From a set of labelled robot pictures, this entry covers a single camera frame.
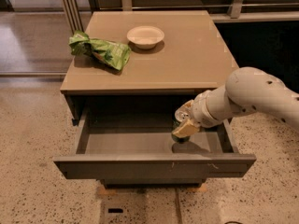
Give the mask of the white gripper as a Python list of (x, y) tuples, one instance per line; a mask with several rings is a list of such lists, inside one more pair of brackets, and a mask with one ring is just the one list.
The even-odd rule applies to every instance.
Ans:
[(222, 123), (221, 99), (213, 91), (205, 91), (183, 104), (180, 111), (190, 115), (193, 119), (186, 119), (172, 132), (178, 138), (194, 135), (200, 130), (200, 126), (211, 128)]

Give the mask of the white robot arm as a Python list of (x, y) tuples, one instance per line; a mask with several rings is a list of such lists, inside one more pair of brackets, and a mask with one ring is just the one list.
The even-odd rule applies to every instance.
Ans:
[(290, 90), (277, 77), (264, 71), (243, 67), (235, 70), (224, 85), (204, 91), (175, 112), (177, 138), (198, 133), (201, 127), (220, 125), (225, 119), (254, 112), (272, 115), (299, 130), (299, 94)]

